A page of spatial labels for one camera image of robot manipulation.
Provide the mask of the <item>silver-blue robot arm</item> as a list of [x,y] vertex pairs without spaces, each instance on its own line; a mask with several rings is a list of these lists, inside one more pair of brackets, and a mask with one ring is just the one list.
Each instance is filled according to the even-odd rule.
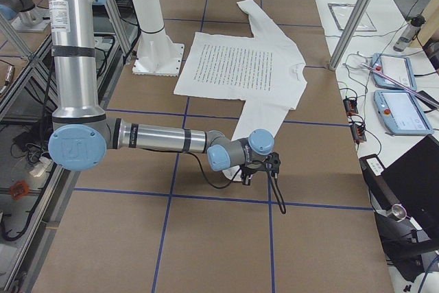
[[1,0],[1,14],[18,32],[43,32],[50,23],[49,11],[33,0]]
[[231,141],[219,131],[131,124],[107,117],[97,96],[94,1],[49,0],[58,107],[48,148],[55,163],[84,171],[95,167],[109,149],[138,148],[206,154],[216,172],[237,166],[235,178],[245,185],[255,172],[273,170],[279,159],[274,138],[264,129]]

